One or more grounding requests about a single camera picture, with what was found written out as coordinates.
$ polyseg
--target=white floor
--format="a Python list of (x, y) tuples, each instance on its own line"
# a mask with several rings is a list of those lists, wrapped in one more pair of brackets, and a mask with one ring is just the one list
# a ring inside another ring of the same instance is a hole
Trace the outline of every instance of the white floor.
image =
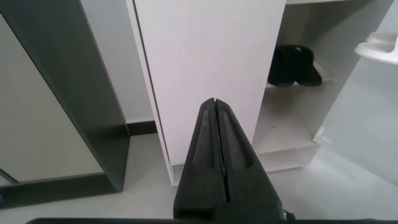
[[(124, 192), (0, 211), (0, 223), (38, 217), (172, 218), (176, 187), (170, 186), (159, 138), (130, 142)], [(398, 187), (336, 154), (321, 150), (301, 169), (272, 172), (284, 208), (301, 219), (398, 220)]]

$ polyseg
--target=black baseboard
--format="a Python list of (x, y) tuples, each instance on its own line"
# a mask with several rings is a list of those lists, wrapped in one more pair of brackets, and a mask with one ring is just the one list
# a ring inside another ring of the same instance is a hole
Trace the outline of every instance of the black baseboard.
[(129, 123), (127, 128), (131, 136), (136, 136), (140, 134), (154, 134), (157, 133), (155, 121), (144, 121), (138, 123)]
[(104, 173), (22, 182), (0, 187), (0, 210), (118, 192)]

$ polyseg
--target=cabinet door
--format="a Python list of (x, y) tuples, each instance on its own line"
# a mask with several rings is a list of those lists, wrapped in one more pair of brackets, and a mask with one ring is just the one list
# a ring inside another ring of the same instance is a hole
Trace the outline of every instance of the cabinet door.
[[(378, 32), (398, 33), (398, 1)], [(398, 185), (398, 66), (361, 58), (315, 137)]]
[(227, 102), (252, 141), (283, 0), (136, 0), (171, 164), (183, 164), (198, 109)]

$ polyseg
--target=pair of black shoes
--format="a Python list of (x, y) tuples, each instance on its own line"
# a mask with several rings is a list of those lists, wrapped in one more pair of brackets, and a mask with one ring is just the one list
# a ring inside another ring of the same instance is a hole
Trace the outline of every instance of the pair of black shoes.
[(322, 77), (313, 66), (313, 53), (308, 47), (286, 45), (275, 48), (268, 82), (277, 87), (320, 86)]

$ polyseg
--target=shelf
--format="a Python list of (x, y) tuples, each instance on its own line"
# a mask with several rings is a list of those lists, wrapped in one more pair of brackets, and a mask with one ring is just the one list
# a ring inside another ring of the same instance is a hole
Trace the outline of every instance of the shelf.
[(285, 88), (266, 90), (252, 142), (257, 154), (316, 145)]
[(336, 1), (350, 1), (350, 0), (286, 0), (286, 5), (290, 5), (290, 4), (323, 3), (323, 2), (336, 2)]
[[(322, 83), (334, 80), (333, 75), (326, 71), (318, 62), (314, 61), (313, 66), (318, 71), (319, 75), (322, 77)], [(276, 88), (276, 86), (267, 83), (266, 88)]]

